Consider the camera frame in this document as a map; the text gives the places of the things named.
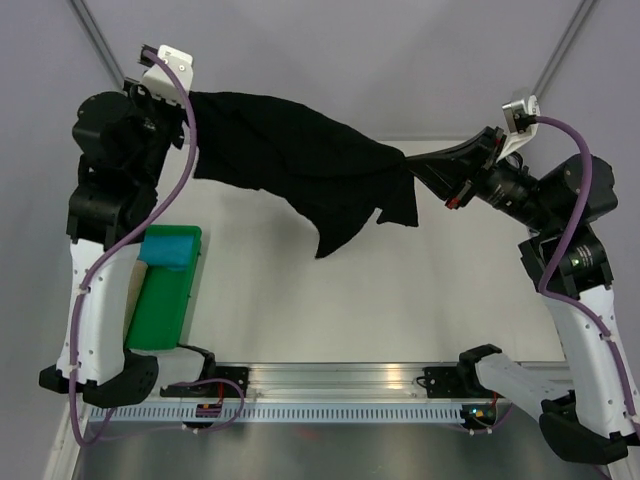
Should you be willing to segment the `black t shirt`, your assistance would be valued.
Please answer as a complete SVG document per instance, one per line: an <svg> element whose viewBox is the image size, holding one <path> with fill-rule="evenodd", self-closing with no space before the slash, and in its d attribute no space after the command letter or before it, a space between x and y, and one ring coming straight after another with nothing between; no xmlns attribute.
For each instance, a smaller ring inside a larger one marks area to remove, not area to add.
<svg viewBox="0 0 640 480"><path fill-rule="evenodd" d="M238 92L193 92L197 179L264 190L316 228L316 258L351 241L372 215L418 224L405 155L306 105Z"/></svg>

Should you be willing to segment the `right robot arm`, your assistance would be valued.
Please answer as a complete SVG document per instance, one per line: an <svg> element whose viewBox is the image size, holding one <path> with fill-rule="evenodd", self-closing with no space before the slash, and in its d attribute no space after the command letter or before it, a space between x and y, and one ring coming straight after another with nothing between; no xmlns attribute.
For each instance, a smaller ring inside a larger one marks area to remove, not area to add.
<svg viewBox="0 0 640 480"><path fill-rule="evenodd" d="M449 209L478 198L528 229L521 262L552 315L572 385L544 380L491 344L460 355L456 381L472 398L503 398L526 412L562 460L607 466L639 442L639 392L616 324L608 256L592 228L617 207L613 170L569 129L577 153L535 178L518 152L532 135L488 128L413 155L408 166Z"/></svg>

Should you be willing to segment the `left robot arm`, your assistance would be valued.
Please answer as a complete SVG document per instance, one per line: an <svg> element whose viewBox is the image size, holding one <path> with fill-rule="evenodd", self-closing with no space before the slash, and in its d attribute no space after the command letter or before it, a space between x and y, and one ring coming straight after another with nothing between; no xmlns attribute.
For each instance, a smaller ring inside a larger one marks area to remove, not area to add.
<svg viewBox="0 0 640 480"><path fill-rule="evenodd" d="M114 408L143 402L156 388L206 396L218 384L215 356L199 347L128 348L127 299L170 147L183 139L184 110L127 81L78 109L72 136L82 154L68 203L74 291L64 344L40 371L40 387L81 394Z"/></svg>

